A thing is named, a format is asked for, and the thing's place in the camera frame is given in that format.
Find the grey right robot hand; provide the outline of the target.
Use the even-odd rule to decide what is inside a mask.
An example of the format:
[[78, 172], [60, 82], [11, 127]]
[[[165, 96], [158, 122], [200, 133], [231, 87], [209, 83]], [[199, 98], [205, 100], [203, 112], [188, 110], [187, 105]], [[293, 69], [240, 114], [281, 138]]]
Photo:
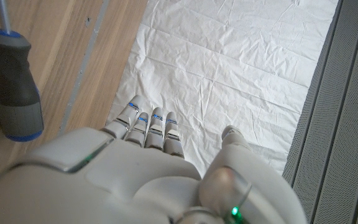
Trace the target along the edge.
[[103, 129], [80, 128], [0, 174], [0, 223], [305, 223], [294, 190], [225, 127], [205, 175], [177, 117], [135, 96]]

